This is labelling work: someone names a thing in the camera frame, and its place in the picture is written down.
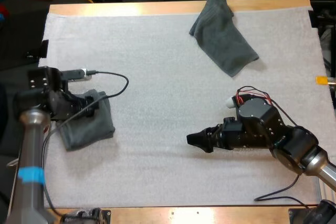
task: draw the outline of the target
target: gray towel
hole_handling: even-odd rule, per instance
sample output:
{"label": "gray towel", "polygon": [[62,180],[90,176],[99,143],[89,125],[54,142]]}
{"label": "gray towel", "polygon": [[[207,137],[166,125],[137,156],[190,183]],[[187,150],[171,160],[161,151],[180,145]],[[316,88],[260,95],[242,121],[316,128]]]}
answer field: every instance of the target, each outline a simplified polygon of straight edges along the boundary
{"label": "gray towel", "polygon": [[[84,94],[76,94],[78,97],[92,96],[94,100],[105,95],[105,92],[97,92],[95,89]],[[103,99],[99,103],[99,109],[91,117],[74,119],[65,124],[59,131],[67,151],[83,148],[98,140],[111,138],[115,132],[111,118],[109,99]]]}
{"label": "gray towel", "polygon": [[202,50],[231,77],[259,58],[233,24],[233,16],[226,0],[207,0],[189,32]]}

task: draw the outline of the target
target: blue tape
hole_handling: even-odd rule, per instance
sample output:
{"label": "blue tape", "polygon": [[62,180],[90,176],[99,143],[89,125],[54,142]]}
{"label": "blue tape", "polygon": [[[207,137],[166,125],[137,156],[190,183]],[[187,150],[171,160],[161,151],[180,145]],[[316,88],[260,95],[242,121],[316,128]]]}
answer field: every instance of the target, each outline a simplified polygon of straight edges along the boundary
{"label": "blue tape", "polygon": [[44,171],[41,167],[30,166],[20,168],[17,176],[22,179],[22,183],[40,183],[45,184]]}

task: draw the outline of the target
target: table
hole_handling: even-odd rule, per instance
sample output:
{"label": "table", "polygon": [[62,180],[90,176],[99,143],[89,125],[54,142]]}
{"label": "table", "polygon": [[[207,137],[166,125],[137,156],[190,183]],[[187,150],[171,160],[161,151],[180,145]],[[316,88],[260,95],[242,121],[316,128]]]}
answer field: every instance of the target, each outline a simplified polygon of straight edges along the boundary
{"label": "table", "polygon": [[[310,6],[309,0],[228,0],[233,11],[268,10]],[[198,13],[205,1],[103,3],[51,5],[49,12],[59,15],[80,16],[140,16],[153,14]],[[108,208],[112,211],[111,223],[268,223],[288,224],[290,206],[222,206],[222,207],[150,207]],[[59,209],[62,213],[72,209]]]}

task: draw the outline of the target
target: red cloth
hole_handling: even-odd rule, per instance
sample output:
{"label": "red cloth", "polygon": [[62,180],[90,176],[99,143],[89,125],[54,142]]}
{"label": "red cloth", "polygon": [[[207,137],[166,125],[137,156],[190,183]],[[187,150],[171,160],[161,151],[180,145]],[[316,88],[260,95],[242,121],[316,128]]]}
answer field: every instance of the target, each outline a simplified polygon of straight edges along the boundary
{"label": "red cloth", "polygon": [[0,13],[1,13],[2,15],[4,15],[5,18],[9,16],[9,12],[8,12],[7,9],[5,8],[5,6],[3,6],[3,5],[0,5]]}

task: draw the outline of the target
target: wooden table edge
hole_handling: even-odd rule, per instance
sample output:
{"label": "wooden table edge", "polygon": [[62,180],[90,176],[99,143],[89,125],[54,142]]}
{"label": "wooden table edge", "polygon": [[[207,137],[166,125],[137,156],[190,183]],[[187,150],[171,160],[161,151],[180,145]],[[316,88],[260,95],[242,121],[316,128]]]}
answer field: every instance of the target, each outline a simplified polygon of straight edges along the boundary
{"label": "wooden table edge", "polygon": [[[130,207],[111,211],[111,224],[288,224],[298,206]],[[67,214],[76,209],[58,209]]]}
{"label": "wooden table edge", "polygon": [[[232,11],[310,6],[309,0],[228,0]],[[141,16],[199,13],[205,1],[51,5],[49,13],[68,16]]]}

